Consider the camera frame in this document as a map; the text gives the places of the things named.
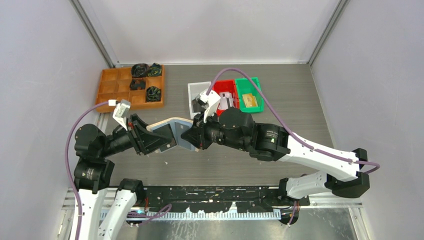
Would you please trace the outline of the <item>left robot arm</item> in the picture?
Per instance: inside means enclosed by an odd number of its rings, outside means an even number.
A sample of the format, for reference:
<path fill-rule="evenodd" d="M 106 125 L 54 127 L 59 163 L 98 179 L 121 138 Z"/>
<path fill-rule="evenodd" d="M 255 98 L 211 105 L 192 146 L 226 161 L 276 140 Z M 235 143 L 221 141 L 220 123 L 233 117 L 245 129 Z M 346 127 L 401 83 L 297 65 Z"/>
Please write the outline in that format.
<path fill-rule="evenodd" d="M 172 145 L 175 142 L 172 129 L 166 126 L 159 132 L 149 131 L 148 125 L 133 114 L 109 135 L 93 124 L 74 127 L 71 132 L 78 162 L 70 178 L 75 196 L 70 237 L 75 240 L 114 240 L 131 214 L 131 208 L 145 204 L 148 198 L 141 180 L 125 178 L 118 185 L 106 218 L 100 220 L 115 167 L 108 157 L 128 149 L 134 149 L 138 155 L 148 155 Z"/>

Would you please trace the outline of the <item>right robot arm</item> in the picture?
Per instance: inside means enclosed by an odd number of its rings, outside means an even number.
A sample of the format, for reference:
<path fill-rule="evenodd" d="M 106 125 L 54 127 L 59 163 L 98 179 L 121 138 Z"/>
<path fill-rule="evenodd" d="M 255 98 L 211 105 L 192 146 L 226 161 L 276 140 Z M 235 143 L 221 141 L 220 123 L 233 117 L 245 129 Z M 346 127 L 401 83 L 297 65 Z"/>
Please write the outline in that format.
<path fill-rule="evenodd" d="M 298 178 L 283 178 L 279 182 L 277 198 L 283 205 L 308 195 L 332 193 L 335 196 L 355 199 L 370 188 L 369 174 L 362 172 L 361 161 L 367 160 L 362 148 L 354 151 L 338 151 L 333 148 L 322 151 L 310 149 L 312 144 L 289 132 L 282 126 L 257 123 L 249 113 L 231 107 L 220 116 L 205 117 L 197 114 L 192 127 L 181 138 L 194 147 L 206 150 L 211 144 L 248 152 L 249 156 L 265 162 L 289 162 L 316 169 L 314 174 Z"/>

